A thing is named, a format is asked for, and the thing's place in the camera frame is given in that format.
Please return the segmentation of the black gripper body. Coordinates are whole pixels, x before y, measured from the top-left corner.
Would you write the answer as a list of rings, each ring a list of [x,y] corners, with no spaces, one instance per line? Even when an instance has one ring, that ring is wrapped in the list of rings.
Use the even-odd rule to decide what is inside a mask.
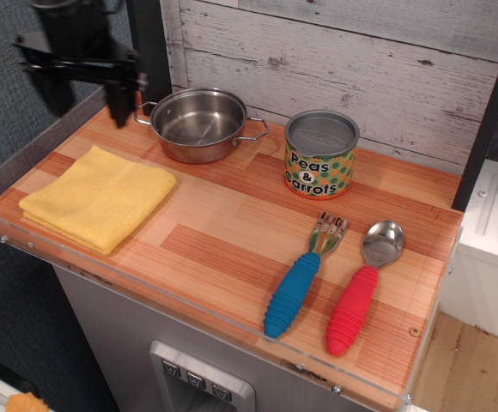
[[[121,10],[120,3],[32,3],[30,7],[41,30],[15,38],[24,71],[46,76],[49,82],[147,87],[147,76],[138,69],[138,53],[110,34],[109,17]]]

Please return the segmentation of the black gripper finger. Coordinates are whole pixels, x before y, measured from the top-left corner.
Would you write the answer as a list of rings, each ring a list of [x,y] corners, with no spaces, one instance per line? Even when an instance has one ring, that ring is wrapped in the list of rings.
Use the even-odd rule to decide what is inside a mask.
[[[53,115],[63,116],[72,108],[75,97],[68,79],[52,70],[32,71],[29,77]]]
[[[125,127],[130,115],[137,109],[136,83],[126,84],[121,82],[107,82],[105,84],[106,103],[116,126]]]

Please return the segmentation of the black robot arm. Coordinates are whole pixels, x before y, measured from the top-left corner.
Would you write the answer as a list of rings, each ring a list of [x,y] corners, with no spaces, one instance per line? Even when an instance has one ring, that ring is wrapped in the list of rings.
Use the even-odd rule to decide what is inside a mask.
[[[42,29],[18,34],[20,65],[49,111],[61,118],[76,103],[72,82],[101,85],[116,125],[125,126],[136,108],[136,92],[147,86],[138,53],[114,39],[103,1],[30,1]]]

